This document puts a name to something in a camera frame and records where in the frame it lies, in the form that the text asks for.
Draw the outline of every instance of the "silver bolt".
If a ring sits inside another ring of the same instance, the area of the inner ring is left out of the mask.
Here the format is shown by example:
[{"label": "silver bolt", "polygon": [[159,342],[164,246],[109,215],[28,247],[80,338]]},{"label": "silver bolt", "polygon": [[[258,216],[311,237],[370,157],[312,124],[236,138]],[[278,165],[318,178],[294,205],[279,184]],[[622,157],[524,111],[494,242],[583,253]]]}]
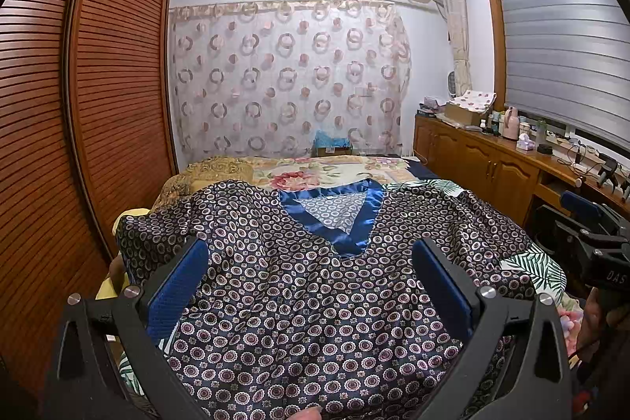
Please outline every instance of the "silver bolt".
[{"label": "silver bolt", "polygon": [[138,285],[129,285],[129,287],[125,287],[125,290],[123,291],[125,297],[128,297],[129,299],[137,297],[139,293],[140,287],[138,287]]},{"label": "silver bolt", "polygon": [[486,299],[494,299],[497,297],[497,290],[495,288],[488,287],[487,285],[481,287],[479,292],[481,292],[481,295]]},{"label": "silver bolt", "polygon": [[70,306],[74,306],[79,301],[81,301],[81,294],[79,294],[78,292],[74,292],[73,294],[70,294],[68,296],[68,304]]},{"label": "silver bolt", "polygon": [[551,297],[549,294],[547,294],[545,292],[543,292],[542,294],[540,294],[540,296],[538,296],[538,300],[543,305],[547,305],[548,307],[553,304],[553,297]]}]

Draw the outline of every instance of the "blue satin collar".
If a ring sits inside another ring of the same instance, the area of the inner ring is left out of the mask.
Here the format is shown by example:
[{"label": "blue satin collar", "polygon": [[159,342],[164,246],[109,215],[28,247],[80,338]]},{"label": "blue satin collar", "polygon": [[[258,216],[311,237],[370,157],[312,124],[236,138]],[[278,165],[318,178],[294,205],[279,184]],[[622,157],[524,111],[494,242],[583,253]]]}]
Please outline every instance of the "blue satin collar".
[{"label": "blue satin collar", "polygon": [[[367,192],[361,210],[352,225],[350,234],[339,228],[328,228],[315,216],[309,214],[297,200],[320,198],[322,196],[338,196],[340,194],[352,194],[354,192]],[[307,191],[287,192],[279,191],[280,202],[291,217],[304,225],[309,232],[329,241],[339,253],[339,256],[347,257],[360,255],[367,247],[370,231],[374,226],[376,214],[380,210],[384,191],[382,185],[372,179],[365,179],[349,185],[340,185],[324,189],[309,189]]]}]

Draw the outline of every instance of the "circle pattern curtain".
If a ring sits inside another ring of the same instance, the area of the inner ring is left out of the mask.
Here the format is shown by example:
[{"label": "circle pattern curtain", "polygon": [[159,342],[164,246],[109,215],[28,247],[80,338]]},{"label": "circle pattern curtain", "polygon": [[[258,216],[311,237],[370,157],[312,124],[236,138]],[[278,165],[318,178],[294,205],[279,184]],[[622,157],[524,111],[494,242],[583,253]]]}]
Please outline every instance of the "circle pattern curtain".
[{"label": "circle pattern curtain", "polygon": [[169,84],[184,156],[300,157],[317,130],[399,154],[411,52],[392,3],[174,9]]}]

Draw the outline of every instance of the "roller shade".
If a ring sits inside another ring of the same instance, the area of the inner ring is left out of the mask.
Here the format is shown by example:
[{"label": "roller shade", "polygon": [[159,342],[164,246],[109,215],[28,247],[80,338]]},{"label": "roller shade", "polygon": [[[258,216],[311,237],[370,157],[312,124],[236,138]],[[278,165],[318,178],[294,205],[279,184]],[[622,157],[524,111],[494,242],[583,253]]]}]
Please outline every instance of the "roller shade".
[{"label": "roller shade", "polygon": [[501,0],[506,105],[630,150],[630,24],[616,0]]}]

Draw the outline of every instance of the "louvered wardrobe door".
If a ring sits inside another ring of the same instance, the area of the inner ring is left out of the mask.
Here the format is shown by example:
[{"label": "louvered wardrobe door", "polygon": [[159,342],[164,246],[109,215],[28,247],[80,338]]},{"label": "louvered wardrobe door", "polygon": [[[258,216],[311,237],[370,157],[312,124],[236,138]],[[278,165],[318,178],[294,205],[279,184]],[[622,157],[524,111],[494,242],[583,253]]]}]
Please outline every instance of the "louvered wardrobe door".
[{"label": "louvered wardrobe door", "polygon": [[175,173],[163,60],[167,6],[168,0],[80,0],[76,17],[70,80],[78,151],[112,254],[116,217],[151,207]]},{"label": "louvered wardrobe door", "polygon": [[64,137],[66,3],[0,8],[0,354],[34,394],[68,295],[93,296],[107,272]]}]

